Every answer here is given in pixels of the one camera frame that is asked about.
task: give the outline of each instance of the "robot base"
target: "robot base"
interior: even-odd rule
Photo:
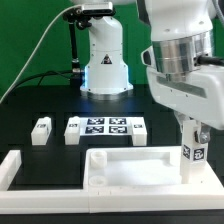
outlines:
[[[208,163],[203,183],[181,184],[180,149],[139,147],[88,150],[83,189],[6,191],[1,188],[0,213],[224,209],[223,186]],[[13,179],[20,164],[19,156],[18,152],[9,153],[2,164],[4,167],[0,166],[0,186],[6,180],[10,184],[9,180]]]
[[[84,97],[88,97],[94,100],[119,100],[122,99],[124,97],[128,97],[131,96],[133,94],[133,85],[128,84],[128,88],[126,89],[122,89],[122,90],[112,90],[112,91],[108,91],[107,89],[104,90],[90,90],[85,88],[84,86],[81,86],[80,88],[81,90],[81,95]]]

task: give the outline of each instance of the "cable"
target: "cable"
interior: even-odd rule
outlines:
[[[32,58],[34,57],[34,55],[36,54],[38,48],[40,47],[42,41],[44,40],[46,34],[48,33],[48,31],[50,30],[50,28],[52,27],[52,25],[57,21],[57,19],[62,16],[66,11],[73,9],[75,6],[69,7],[65,10],[63,10],[62,12],[60,12],[53,20],[52,22],[48,25],[48,27],[46,28],[46,30],[44,31],[42,37],[40,38],[37,46],[35,47],[35,49],[33,50],[32,54],[30,55],[29,59],[27,60],[27,62],[25,63],[25,65],[23,66],[23,68],[21,69],[21,71],[19,72],[19,74],[17,75],[16,79],[14,80],[14,82],[11,84],[11,86],[8,88],[8,90],[5,92],[5,94],[2,96],[1,100],[0,100],[0,104],[3,102],[3,100],[5,99],[5,97],[8,95],[9,92],[11,92],[11,89],[13,88],[13,86],[17,83],[17,81],[20,79],[20,77],[22,76],[23,72],[25,71],[25,69],[27,68],[27,66],[29,65],[30,61],[32,60]]]
[[[15,85],[12,86],[10,92],[8,92],[7,96],[14,90],[16,89],[18,86],[22,85],[23,83],[25,82],[28,82],[30,80],[33,80],[33,79],[37,79],[37,78],[41,78],[40,81],[38,82],[38,86],[40,85],[40,82],[43,80],[44,77],[46,76],[53,76],[53,75],[59,75],[63,78],[67,78],[70,80],[70,78],[64,76],[64,74],[72,74],[72,70],[66,70],[66,71],[61,71],[61,72],[56,72],[56,71],[48,71],[46,73],[41,73],[41,74],[37,74],[37,75],[33,75],[33,76],[30,76],[30,77],[27,77],[19,82],[17,82]]]
[[[213,2],[213,5],[215,7],[215,10],[216,10],[216,13],[217,13],[217,16],[222,24],[222,26],[224,27],[224,16],[222,14],[222,10],[220,9],[219,7],[219,1],[218,0],[212,0]]]

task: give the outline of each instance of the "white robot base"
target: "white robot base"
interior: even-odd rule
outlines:
[[[90,61],[85,67],[81,94],[97,100],[130,95],[128,66],[123,61],[123,29],[119,21],[105,16],[92,18],[89,28]]]
[[[7,191],[6,180],[9,186],[21,164],[20,152],[10,152],[0,166],[0,213],[224,209],[223,186],[207,162],[203,183],[181,184],[180,152],[181,147],[90,149],[82,190]]]

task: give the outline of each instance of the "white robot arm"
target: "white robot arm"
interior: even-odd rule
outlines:
[[[142,57],[149,65],[153,97],[175,111],[224,129],[224,70],[198,60],[213,56],[211,1],[145,0],[145,8],[152,46]]]
[[[224,129],[224,68],[213,57],[214,7],[211,0],[137,2],[152,27],[152,46],[142,53],[151,93],[176,111],[182,127],[182,183],[202,183],[210,127]]]
[[[129,4],[135,0],[72,0],[84,8],[113,4]],[[98,100],[118,99],[132,92],[128,66],[123,61],[123,29],[111,16],[89,21],[90,61],[85,66],[85,82],[81,94]]]

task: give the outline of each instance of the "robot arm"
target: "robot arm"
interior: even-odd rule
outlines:
[[[213,57],[212,7],[211,0],[145,0],[152,46],[142,56],[158,103],[223,130],[223,68],[199,60]]]

